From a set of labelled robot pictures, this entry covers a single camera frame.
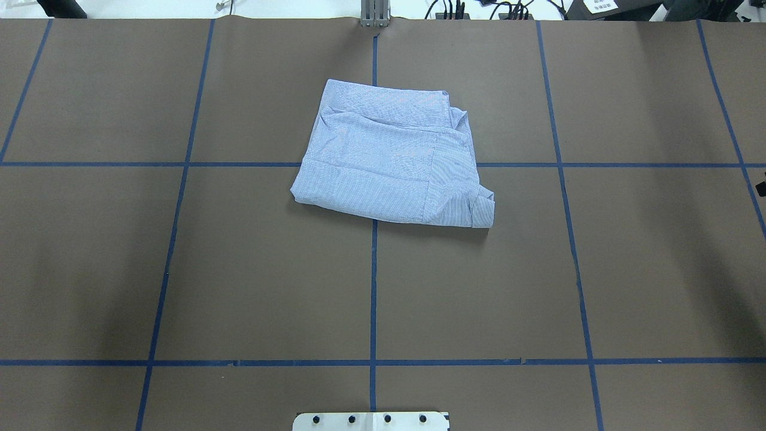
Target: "gray metal bracket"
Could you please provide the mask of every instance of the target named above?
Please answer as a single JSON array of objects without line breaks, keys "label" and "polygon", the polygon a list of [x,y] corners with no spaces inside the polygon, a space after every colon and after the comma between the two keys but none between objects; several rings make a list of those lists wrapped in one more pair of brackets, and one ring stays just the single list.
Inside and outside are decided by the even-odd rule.
[{"label": "gray metal bracket", "polygon": [[390,20],[389,0],[362,0],[362,27],[388,27]]}]

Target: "folded garment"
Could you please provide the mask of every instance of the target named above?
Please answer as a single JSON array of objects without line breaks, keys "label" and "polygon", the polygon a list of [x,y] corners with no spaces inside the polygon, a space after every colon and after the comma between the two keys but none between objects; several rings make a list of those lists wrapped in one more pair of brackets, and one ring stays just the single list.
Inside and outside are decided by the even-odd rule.
[{"label": "folded garment", "polygon": [[489,228],[468,113],[446,91],[329,80],[295,200],[386,222]]}]

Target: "white plastic object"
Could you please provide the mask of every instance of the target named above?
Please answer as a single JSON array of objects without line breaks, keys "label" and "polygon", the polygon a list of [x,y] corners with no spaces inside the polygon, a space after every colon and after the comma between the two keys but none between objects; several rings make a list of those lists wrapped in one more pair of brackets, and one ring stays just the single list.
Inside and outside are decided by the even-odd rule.
[{"label": "white plastic object", "polygon": [[293,431],[449,431],[443,412],[301,413]]}]

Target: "vertical blue line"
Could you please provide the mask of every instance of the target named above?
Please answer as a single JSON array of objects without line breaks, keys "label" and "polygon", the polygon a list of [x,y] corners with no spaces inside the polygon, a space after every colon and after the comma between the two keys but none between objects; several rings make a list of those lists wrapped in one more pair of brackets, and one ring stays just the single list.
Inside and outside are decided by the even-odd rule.
[{"label": "vertical blue line", "polygon": [[[372,38],[372,85],[378,86],[378,33]],[[378,409],[378,220],[372,220],[372,264],[370,266],[370,411]]]},{"label": "vertical blue line", "polygon": [[32,77],[34,76],[34,71],[38,68],[38,63],[40,62],[40,56],[43,54],[43,47],[45,46],[45,41],[47,40],[48,33],[51,32],[51,26],[53,25],[53,20],[49,19],[47,25],[45,26],[45,32],[43,32],[43,38],[40,40],[40,46],[38,46],[38,52],[34,56],[34,61],[32,61],[32,67],[29,69],[29,75],[27,75],[27,81],[24,82],[24,89],[21,90],[21,96],[18,98],[18,104],[16,104],[16,111],[13,113],[13,118],[11,118],[11,124],[8,126],[8,133],[5,134],[5,141],[2,144],[2,149],[0,150],[0,162],[5,158],[5,152],[8,150],[8,145],[11,143],[11,135],[13,135],[13,129],[16,128],[16,121],[18,120],[18,115],[21,114],[21,105],[24,104],[24,99],[27,97],[27,91],[29,90],[29,84],[32,83]]},{"label": "vertical blue line", "polygon": [[197,118],[199,117],[199,107],[202,102],[202,91],[205,88],[205,74],[208,69],[208,59],[210,58],[210,47],[213,41],[213,29],[215,27],[215,20],[210,20],[210,28],[208,29],[208,42],[205,45],[205,59],[202,61],[202,72],[199,78],[199,86],[197,88],[197,100],[195,102],[194,114],[191,117],[191,128],[189,130],[189,141],[186,147],[186,158],[184,162],[184,170],[181,175],[181,185],[178,188],[178,200],[175,201],[175,214],[173,215],[173,227],[170,232],[170,243],[168,245],[168,255],[165,258],[165,271],[162,274],[162,287],[159,290],[159,300],[157,302],[157,314],[154,319],[154,329],[152,330],[152,343],[149,347],[149,361],[146,365],[146,374],[144,375],[144,384],[141,391],[141,403],[139,404],[138,419],[136,419],[136,431],[140,431],[143,426],[144,413],[146,412],[146,401],[149,398],[149,384],[152,380],[152,368],[154,364],[154,357],[157,351],[157,340],[159,338],[159,328],[162,323],[162,309],[165,307],[165,296],[168,291],[168,280],[170,278],[170,262],[173,257],[173,251],[175,249],[175,237],[178,234],[178,217],[181,214],[181,204],[184,200],[184,191],[186,189],[186,178],[188,176],[189,165],[192,159],[192,148],[194,146],[194,136],[197,128]]},{"label": "vertical blue line", "polygon": [[591,331],[588,326],[588,313],[585,310],[585,295],[582,290],[582,279],[580,277],[580,261],[577,256],[577,246],[575,244],[575,230],[572,227],[571,212],[569,210],[569,196],[567,194],[566,179],[564,178],[564,164],[561,160],[561,147],[558,145],[558,129],[556,128],[556,118],[553,111],[553,96],[551,95],[551,82],[548,77],[548,65],[545,61],[545,46],[542,41],[542,27],[540,21],[537,24],[537,40],[540,47],[540,61],[542,63],[542,77],[545,82],[545,96],[548,98],[548,115],[551,121],[551,132],[553,134],[553,147],[556,151],[556,164],[558,165],[558,182],[561,187],[561,197],[564,200],[564,215],[567,221],[567,233],[569,235],[569,249],[574,261],[574,273],[577,279],[577,290],[580,297],[580,320],[582,323],[582,334],[585,339],[585,353],[588,356],[588,371],[591,375],[591,391],[593,393],[593,404],[596,412],[596,424],[599,431],[604,431],[604,418],[601,415],[601,398],[598,394],[598,382],[596,380],[596,366],[593,362],[593,349],[591,347]]},{"label": "vertical blue line", "polygon": [[713,83],[713,89],[715,89],[715,95],[719,99],[721,105],[721,112],[723,112],[723,119],[726,122],[726,128],[728,129],[728,135],[732,138],[732,144],[734,145],[734,151],[737,153],[737,160],[739,160],[739,167],[742,170],[742,175],[745,178],[745,184],[748,186],[748,192],[750,193],[750,200],[755,207],[755,215],[758,217],[758,223],[761,225],[761,233],[766,239],[766,223],[764,223],[763,214],[761,214],[761,207],[758,205],[758,198],[755,197],[755,191],[753,191],[753,185],[750,183],[750,176],[748,176],[748,169],[745,166],[745,159],[742,157],[742,151],[739,149],[739,143],[737,142],[737,136],[734,134],[734,127],[732,121],[728,117],[728,110],[726,110],[726,104],[723,101],[721,95],[721,89],[718,86],[718,80],[715,79],[715,72],[713,71],[713,63],[710,61],[710,54],[708,53],[708,43],[705,40],[705,32],[702,30],[702,21],[697,20],[697,31],[699,32],[699,41],[702,42],[702,52],[705,54],[705,63],[708,65],[708,72],[710,73],[710,80]]}]

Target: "light blue fabric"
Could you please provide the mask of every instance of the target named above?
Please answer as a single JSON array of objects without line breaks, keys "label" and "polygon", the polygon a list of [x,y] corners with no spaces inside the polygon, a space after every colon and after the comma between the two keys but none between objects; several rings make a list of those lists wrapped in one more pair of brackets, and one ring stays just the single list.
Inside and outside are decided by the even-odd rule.
[{"label": "light blue fabric", "polygon": [[329,80],[295,200],[386,222],[489,228],[468,113],[446,91]]}]

